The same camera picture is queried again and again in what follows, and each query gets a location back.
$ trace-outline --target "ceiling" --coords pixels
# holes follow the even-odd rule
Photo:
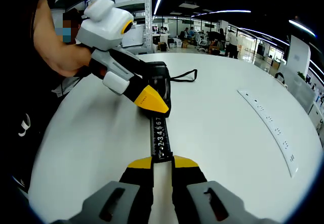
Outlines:
[[[152,11],[157,0],[152,0]],[[195,9],[179,7],[182,3],[195,4]],[[161,0],[156,15],[172,16],[171,12],[181,13],[181,17],[190,18],[196,13],[206,13],[220,10],[250,10],[251,13],[215,13],[195,17],[206,21],[216,22],[225,20],[232,25],[249,28],[269,34],[283,41],[289,42],[290,35],[311,43],[316,48],[323,48],[323,22],[320,19],[322,0]],[[317,37],[296,28],[288,21],[292,19],[312,30]],[[282,49],[285,45],[276,42]],[[324,71],[323,54],[310,46],[312,60]]]

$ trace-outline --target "measuring tape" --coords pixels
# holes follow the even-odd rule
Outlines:
[[[173,153],[171,151],[167,123],[165,117],[151,117],[151,156],[153,162],[171,161]]]

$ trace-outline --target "shelf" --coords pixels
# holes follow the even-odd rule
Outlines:
[[[137,16],[137,17],[134,17],[134,20],[137,20],[137,19],[145,19],[145,16]]]
[[[145,9],[145,0],[133,0],[115,4],[116,8],[124,9],[129,12],[135,12]]]

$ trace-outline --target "black shirt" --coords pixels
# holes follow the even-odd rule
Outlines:
[[[218,41],[225,41],[225,35],[220,33],[218,36]]]
[[[7,40],[6,143],[9,173],[28,191],[37,150],[45,129],[56,111],[58,73],[40,57],[33,45],[33,20],[39,0],[17,0],[10,11],[11,36]],[[49,6],[55,0],[48,0]]]

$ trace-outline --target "person's arm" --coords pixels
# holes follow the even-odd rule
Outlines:
[[[34,20],[34,46],[44,61],[63,76],[74,76],[82,66],[88,66],[91,52],[75,44],[66,45],[55,33],[47,0],[39,0]]]

